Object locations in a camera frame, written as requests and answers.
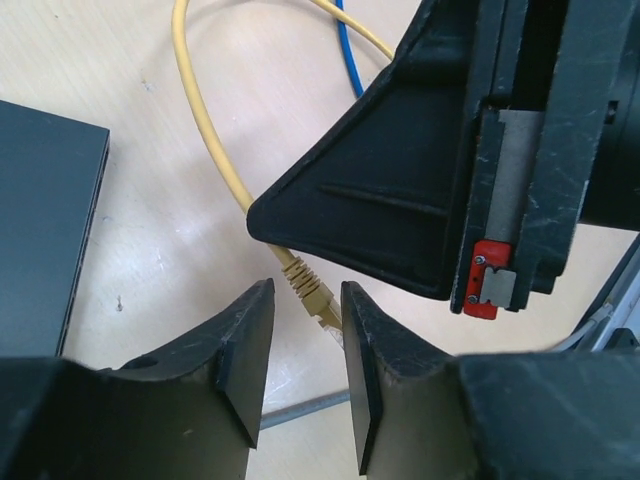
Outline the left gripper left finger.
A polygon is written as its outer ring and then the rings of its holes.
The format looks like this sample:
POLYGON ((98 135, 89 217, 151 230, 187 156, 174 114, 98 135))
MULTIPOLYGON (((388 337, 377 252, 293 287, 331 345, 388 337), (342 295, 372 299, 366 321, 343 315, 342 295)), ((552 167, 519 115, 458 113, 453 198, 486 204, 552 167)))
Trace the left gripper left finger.
POLYGON ((1 362, 5 479, 242 479, 257 446, 275 288, 118 369, 1 362))

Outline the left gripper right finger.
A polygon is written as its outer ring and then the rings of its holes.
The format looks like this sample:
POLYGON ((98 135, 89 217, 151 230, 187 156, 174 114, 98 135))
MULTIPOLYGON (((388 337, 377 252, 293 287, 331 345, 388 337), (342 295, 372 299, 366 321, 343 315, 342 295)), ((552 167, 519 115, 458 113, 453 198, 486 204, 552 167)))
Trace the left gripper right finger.
POLYGON ((370 479, 635 479, 631 350, 450 355, 341 288, 357 465, 370 479))

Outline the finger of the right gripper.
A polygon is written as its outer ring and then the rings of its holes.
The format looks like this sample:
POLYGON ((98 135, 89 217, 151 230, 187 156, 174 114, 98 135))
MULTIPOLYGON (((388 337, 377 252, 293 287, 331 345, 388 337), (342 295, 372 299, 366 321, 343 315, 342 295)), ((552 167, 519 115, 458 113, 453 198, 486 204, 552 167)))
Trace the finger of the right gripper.
POLYGON ((478 5, 424 1, 393 61, 250 207, 256 240, 445 300, 478 5))

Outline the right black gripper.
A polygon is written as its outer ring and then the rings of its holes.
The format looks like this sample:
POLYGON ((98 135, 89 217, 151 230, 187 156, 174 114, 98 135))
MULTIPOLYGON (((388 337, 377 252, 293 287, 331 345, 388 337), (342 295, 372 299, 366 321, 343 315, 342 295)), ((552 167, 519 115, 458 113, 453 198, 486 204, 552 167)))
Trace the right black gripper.
POLYGON ((453 312, 550 293, 580 223, 638 229, 637 2, 481 2, 463 111, 453 312))

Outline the black network switch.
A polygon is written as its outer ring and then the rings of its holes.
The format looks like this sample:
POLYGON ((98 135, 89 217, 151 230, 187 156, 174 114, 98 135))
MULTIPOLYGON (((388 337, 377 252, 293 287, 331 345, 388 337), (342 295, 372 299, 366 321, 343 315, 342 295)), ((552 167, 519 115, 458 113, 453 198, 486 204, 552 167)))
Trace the black network switch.
POLYGON ((106 128, 2 102, 2 357, 61 354, 109 148, 106 128))

